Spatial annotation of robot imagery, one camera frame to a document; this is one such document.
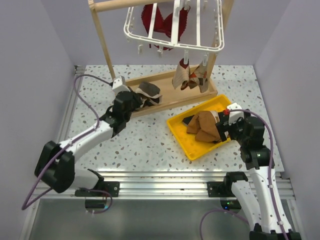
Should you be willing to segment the tan brown underwear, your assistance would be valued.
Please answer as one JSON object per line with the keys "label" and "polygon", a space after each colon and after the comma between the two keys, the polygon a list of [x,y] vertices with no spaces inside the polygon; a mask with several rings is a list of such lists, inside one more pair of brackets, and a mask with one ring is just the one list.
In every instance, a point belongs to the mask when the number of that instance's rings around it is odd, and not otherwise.
{"label": "tan brown underwear", "polygon": [[222,142],[216,124],[220,122],[217,111],[199,111],[195,115],[185,117],[182,123],[186,126],[186,133],[194,135],[194,139],[201,143]]}

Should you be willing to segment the black striped underwear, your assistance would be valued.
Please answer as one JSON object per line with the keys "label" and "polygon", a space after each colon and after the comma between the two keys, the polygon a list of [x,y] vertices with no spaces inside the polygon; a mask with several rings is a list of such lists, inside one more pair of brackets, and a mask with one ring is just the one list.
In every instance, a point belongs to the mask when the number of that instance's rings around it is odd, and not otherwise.
{"label": "black striped underwear", "polygon": [[200,129],[201,126],[211,126],[221,121],[220,115],[215,110],[203,110],[183,118],[182,123],[189,128]]}

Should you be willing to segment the argyle patterned underwear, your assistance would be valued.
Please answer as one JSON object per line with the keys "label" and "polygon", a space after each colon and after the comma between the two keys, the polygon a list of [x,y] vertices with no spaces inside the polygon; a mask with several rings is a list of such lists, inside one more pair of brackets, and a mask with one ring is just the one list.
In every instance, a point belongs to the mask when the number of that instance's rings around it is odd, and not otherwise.
{"label": "argyle patterned underwear", "polygon": [[207,67],[201,63],[191,71],[189,61],[185,63],[182,58],[177,65],[171,84],[174,89],[180,88],[181,91],[198,87],[200,93],[204,93],[209,88]]}

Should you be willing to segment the white plastic clip hanger frame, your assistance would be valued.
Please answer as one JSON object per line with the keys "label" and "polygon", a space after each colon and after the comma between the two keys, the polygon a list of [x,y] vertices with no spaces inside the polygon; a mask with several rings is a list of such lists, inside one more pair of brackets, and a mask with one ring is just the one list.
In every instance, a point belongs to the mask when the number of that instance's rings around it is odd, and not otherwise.
{"label": "white plastic clip hanger frame", "polygon": [[135,40],[139,42],[138,45],[138,53],[142,53],[143,44],[149,44],[150,46],[154,45],[158,48],[158,54],[162,56],[164,50],[172,50],[172,49],[182,49],[184,50],[184,63],[189,62],[189,51],[198,51],[204,53],[202,63],[204,66],[207,65],[209,54],[217,54],[223,50],[225,47],[224,40],[224,23],[223,23],[223,13],[222,13],[222,1],[216,0],[214,2],[215,7],[213,8],[213,26],[214,26],[214,36],[213,36],[213,44],[212,46],[204,46],[201,44],[201,9],[205,9],[207,5],[207,1],[205,0],[201,3],[200,0],[196,2],[196,17],[195,17],[195,36],[196,36],[196,44],[187,44],[180,43],[178,41],[178,33],[179,33],[179,21],[180,21],[180,10],[184,8],[185,10],[190,6],[190,2],[188,0],[175,0],[173,6],[173,16],[172,16],[172,29],[171,29],[171,38],[167,37],[164,33],[158,33],[154,31],[155,25],[155,16],[156,16],[156,8],[158,7],[157,3],[152,3],[149,5],[153,5],[151,22],[149,27],[149,33],[147,36],[134,34],[132,32],[133,29],[133,12],[134,7],[131,6],[128,8],[127,16],[125,19],[123,32],[128,40]]}

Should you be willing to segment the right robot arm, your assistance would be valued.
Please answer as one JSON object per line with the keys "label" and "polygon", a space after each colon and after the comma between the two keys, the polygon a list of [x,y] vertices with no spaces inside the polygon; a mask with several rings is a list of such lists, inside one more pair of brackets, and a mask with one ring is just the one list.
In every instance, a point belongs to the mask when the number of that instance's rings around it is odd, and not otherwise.
{"label": "right robot arm", "polygon": [[227,137],[240,145],[240,157],[255,189],[252,192],[247,175],[241,171],[226,173],[222,189],[235,196],[250,226],[251,240],[300,240],[286,216],[277,187],[273,159],[274,144],[264,145],[264,133],[272,131],[266,121],[249,111],[218,113],[216,128],[222,141]]}

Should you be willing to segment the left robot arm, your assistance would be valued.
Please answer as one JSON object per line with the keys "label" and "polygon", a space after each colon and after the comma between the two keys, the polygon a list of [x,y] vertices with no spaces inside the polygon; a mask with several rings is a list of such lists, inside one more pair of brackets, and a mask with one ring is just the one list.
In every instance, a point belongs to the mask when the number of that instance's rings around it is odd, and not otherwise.
{"label": "left robot arm", "polygon": [[104,178],[92,169],[76,169],[75,163],[95,146],[119,134],[142,104],[138,93],[119,92],[96,124],[73,138],[47,142],[35,167],[35,176],[57,193],[79,188],[95,197],[101,195]]}

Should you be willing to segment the wooden hanger rack stand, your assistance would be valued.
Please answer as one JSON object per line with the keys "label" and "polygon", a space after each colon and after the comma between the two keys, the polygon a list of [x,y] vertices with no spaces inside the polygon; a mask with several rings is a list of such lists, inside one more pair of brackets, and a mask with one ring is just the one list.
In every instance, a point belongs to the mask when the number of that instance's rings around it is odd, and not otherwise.
{"label": "wooden hanger rack stand", "polygon": [[[158,0],[110,0],[103,2],[94,2],[93,0],[88,1],[88,6],[92,15],[93,23],[99,41],[103,50],[103,54],[109,69],[111,77],[115,77],[114,68],[112,65],[111,57],[109,55],[107,42],[103,33],[101,22],[98,14],[102,12],[107,12],[111,10],[118,10],[124,8],[134,7],[133,11],[133,29],[131,30],[136,35],[147,36],[147,32],[143,26],[141,14],[145,5],[160,3]],[[222,1],[222,16],[223,16],[223,29],[225,30],[228,18],[233,7],[234,2],[232,0]],[[203,64],[204,53],[200,51],[189,51],[189,65],[191,71],[194,71],[196,67]],[[172,78],[176,70],[171,70],[167,72],[161,72],[154,75],[147,75],[134,78],[127,82],[128,87],[133,87],[135,90],[142,82],[149,82],[160,88],[160,93],[162,94],[162,103],[159,105],[149,106],[145,110],[138,110],[135,116],[143,116],[146,114],[151,114],[154,112],[159,112],[167,110],[170,108],[176,108],[180,106],[185,106],[188,104],[196,103],[198,101],[208,100],[212,97],[216,97],[218,91],[215,85],[211,81],[211,74],[216,62],[218,53],[210,53],[207,62],[207,75],[208,75],[208,90],[204,93],[200,93],[199,87],[190,89],[187,87],[181,90],[179,87],[174,89],[172,86]]]}

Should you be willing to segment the dark red lace underwear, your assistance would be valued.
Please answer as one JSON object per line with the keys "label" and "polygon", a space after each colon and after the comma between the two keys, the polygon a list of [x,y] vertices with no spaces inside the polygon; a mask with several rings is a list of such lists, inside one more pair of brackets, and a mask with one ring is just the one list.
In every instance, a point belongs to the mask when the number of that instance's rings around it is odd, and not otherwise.
{"label": "dark red lace underwear", "polygon": [[[179,12],[179,28],[178,28],[178,41],[181,40],[181,36],[186,30],[188,13],[191,7],[187,9],[182,8]],[[141,20],[147,33],[149,33],[151,17],[152,17],[153,5],[147,4],[143,7],[141,13]],[[172,33],[172,21],[173,13],[169,14],[166,18],[163,18],[159,7],[156,7],[155,21],[153,30],[156,33],[165,34],[168,38],[171,38]]]}

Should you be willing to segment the yellow plastic tray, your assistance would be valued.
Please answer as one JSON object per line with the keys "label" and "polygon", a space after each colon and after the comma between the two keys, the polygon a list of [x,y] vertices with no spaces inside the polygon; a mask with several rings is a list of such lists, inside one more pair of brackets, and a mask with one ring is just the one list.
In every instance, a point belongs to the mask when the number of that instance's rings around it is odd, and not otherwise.
{"label": "yellow plastic tray", "polygon": [[195,115],[199,111],[221,112],[230,104],[231,101],[224,94],[221,94],[195,107],[189,108],[166,121],[168,128],[176,139],[176,142],[180,145],[189,160],[194,161],[231,140],[228,138],[226,141],[218,143],[196,141],[194,135],[187,133],[187,126],[183,124],[183,119]]}

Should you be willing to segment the left aluminium side rail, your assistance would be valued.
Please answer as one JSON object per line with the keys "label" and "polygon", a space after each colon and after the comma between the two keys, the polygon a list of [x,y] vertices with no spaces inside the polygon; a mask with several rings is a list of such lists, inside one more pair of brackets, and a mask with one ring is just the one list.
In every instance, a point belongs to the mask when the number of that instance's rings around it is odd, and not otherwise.
{"label": "left aluminium side rail", "polygon": [[86,67],[83,65],[75,65],[74,66],[75,70],[74,70],[74,76],[73,79],[71,80],[71,89],[70,92],[68,94],[67,97],[67,102],[66,102],[66,106],[64,108],[64,112],[63,112],[63,116],[62,116],[62,120],[58,129],[58,132],[56,134],[56,139],[54,140],[55,143],[59,143],[61,141],[64,141],[68,138],[69,135],[69,131],[70,131],[70,127],[72,124],[72,120],[73,120],[73,115],[74,115],[74,111],[76,109],[76,104],[77,104],[77,94],[75,93],[74,87],[75,86],[80,86],[82,83],[82,80],[79,80],[79,83],[75,83],[75,79],[84,74]]}

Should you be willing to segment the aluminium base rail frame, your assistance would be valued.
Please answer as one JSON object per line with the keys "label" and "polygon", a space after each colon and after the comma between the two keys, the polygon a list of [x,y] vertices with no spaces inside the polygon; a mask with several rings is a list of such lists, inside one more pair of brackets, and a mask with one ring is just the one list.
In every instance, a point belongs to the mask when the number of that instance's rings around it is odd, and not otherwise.
{"label": "aluminium base rail frame", "polygon": [[[207,182],[222,182],[227,172],[205,171],[100,171],[106,182],[119,182],[117,200],[204,200],[209,197]],[[289,179],[276,173],[282,200],[295,200]],[[75,189],[63,193],[50,191],[42,199],[75,199]]]}

